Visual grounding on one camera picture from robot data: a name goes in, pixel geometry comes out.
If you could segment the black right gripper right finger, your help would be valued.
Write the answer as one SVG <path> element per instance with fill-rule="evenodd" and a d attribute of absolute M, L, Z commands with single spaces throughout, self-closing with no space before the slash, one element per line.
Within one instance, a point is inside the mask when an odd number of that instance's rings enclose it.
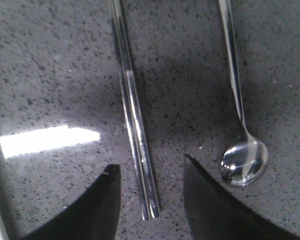
<path fill-rule="evenodd" d="M 184 156 L 183 202 L 195 240 L 299 240 L 224 189 L 193 157 Z"/>

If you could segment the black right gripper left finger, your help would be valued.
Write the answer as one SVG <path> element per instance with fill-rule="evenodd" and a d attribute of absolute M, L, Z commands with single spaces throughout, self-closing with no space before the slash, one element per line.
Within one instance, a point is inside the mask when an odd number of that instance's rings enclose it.
<path fill-rule="evenodd" d="M 109 164 L 68 208 L 23 240 L 113 240 L 121 205 L 121 168 Z"/>

